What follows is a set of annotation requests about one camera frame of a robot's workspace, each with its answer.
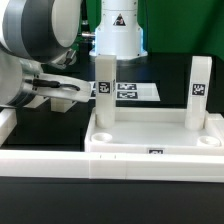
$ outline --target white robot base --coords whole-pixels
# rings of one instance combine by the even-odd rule
[[[95,31],[95,49],[90,52],[92,61],[99,55],[116,55],[118,65],[147,60],[137,10],[136,0],[102,1],[102,20]]]

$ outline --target white tray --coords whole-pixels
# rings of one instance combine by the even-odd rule
[[[224,155],[224,119],[220,114],[206,115],[201,131],[185,128],[185,110],[116,108],[115,125],[109,129],[96,126],[95,109],[92,111],[85,138],[86,152],[175,154],[175,155]],[[96,133],[108,133],[112,142],[93,142]],[[221,145],[197,146],[201,136],[219,139]]]

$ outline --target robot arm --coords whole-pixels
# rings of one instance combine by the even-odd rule
[[[48,63],[74,43],[81,0],[3,0],[0,43],[11,54]]]
[[[36,95],[89,100],[88,82],[44,74],[40,66],[72,54],[80,5],[81,0],[1,1],[0,105],[24,106]]]

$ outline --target black table surface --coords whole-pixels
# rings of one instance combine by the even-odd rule
[[[118,82],[156,83],[160,102],[117,106],[186,108],[192,55],[153,54],[148,63],[118,67]],[[80,52],[78,62],[45,72],[93,81],[95,65]],[[224,112],[224,62],[213,57],[207,110]],[[66,114],[18,108],[18,125],[3,148],[83,151],[94,101]],[[224,184],[126,180],[0,178],[0,224],[150,223],[223,224]]]

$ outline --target warning label sticker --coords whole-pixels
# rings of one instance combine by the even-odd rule
[[[124,19],[121,14],[117,17],[116,21],[114,22],[114,26],[126,26]]]

